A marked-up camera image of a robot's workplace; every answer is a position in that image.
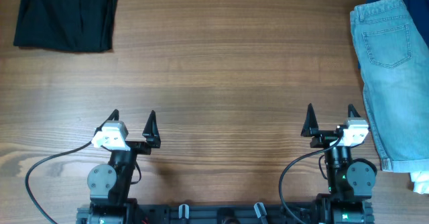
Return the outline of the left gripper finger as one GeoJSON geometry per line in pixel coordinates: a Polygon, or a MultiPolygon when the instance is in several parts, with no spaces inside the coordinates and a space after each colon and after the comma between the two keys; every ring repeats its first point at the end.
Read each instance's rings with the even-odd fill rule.
{"type": "Polygon", "coordinates": [[[149,114],[142,136],[152,148],[160,148],[161,139],[156,121],[156,112],[154,110],[149,114]]]}
{"type": "Polygon", "coordinates": [[[100,124],[96,129],[95,129],[95,133],[97,133],[98,131],[102,130],[102,127],[104,126],[104,124],[106,124],[106,122],[108,121],[118,121],[119,120],[119,110],[115,109],[108,117],[107,119],[100,124]]]}

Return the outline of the light blue denim shorts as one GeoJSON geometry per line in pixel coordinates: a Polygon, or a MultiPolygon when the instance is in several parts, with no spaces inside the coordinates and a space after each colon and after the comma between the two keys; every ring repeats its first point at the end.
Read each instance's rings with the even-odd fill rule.
{"type": "Polygon", "coordinates": [[[402,0],[358,5],[351,36],[373,141],[388,172],[428,170],[428,47],[402,0]]]}

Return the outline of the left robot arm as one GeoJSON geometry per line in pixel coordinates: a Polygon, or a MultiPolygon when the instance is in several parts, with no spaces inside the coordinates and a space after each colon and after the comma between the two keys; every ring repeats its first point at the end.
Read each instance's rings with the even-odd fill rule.
{"type": "Polygon", "coordinates": [[[106,164],[94,167],[88,174],[90,206],[76,215],[77,223],[84,224],[126,224],[148,223],[149,219],[137,204],[128,197],[133,172],[139,170],[138,155],[150,155],[153,148],[161,145],[156,122],[156,112],[149,114],[143,129],[144,141],[130,141],[125,124],[119,120],[119,111],[114,110],[100,127],[95,130],[91,143],[96,148],[110,151],[106,164]]]}

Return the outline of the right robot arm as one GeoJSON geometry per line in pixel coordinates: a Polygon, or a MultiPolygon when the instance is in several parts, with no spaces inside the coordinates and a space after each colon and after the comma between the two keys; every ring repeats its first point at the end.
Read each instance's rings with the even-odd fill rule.
{"type": "Polygon", "coordinates": [[[352,104],[348,117],[334,130],[319,129],[313,106],[309,104],[301,136],[311,137],[311,148],[321,149],[326,166],[328,194],[318,194],[312,202],[311,223],[373,223],[372,188],[376,166],[363,158],[352,158],[351,150],[364,143],[369,124],[352,104]]]}

